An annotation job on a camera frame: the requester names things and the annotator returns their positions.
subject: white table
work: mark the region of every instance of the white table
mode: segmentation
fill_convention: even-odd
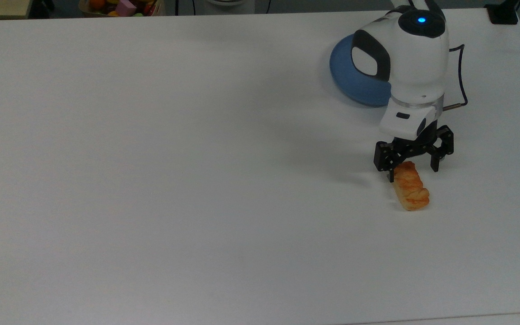
[[[380,15],[0,21],[0,325],[520,312],[520,25],[446,10],[470,103],[411,213],[328,72]]]

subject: white cylinder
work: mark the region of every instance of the white cylinder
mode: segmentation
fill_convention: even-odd
[[[204,0],[202,14],[254,14],[254,0]]]

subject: toy bread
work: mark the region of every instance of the toy bread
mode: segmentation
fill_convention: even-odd
[[[421,177],[412,161],[405,161],[395,170],[395,181],[392,183],[400,204],[408,211],[419,210],[429,204],[429,190],[423,187]]]

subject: toy fruit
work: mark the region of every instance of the toy fruit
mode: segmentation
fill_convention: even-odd
[[[152,6],[153,4],[153,1],[152,2],[148,2],[146,4],[146,7],[144,8],[144,15],[145,16],[150,16],[150,9],[152,9],[152,7],[155,7],[155,6]]]
[[[89,7],[93,10],[102,10],[105,4],[106,0],[89,0]]]

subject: floor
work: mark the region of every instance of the floor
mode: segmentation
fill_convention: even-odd
[[[79,0],[52,0],[54,10],[48,10],[42,0],[34,0],[30,16],[34,19],[45,18],[80,18]],[[204,0],[195,0],[196,12]],[[437,0],[442,8],[482,8],[485,4],[499,4],[501,0]],[[180,14],[193,14],[191,0],[179,0]],[[165,2],[167,14],[174,14],[175,2]],[[265,13],[293,13],[293,12],[334,12],[355,10],[386,10],[391,6],[390,1],[368,0],[256,0],[256,12]]]

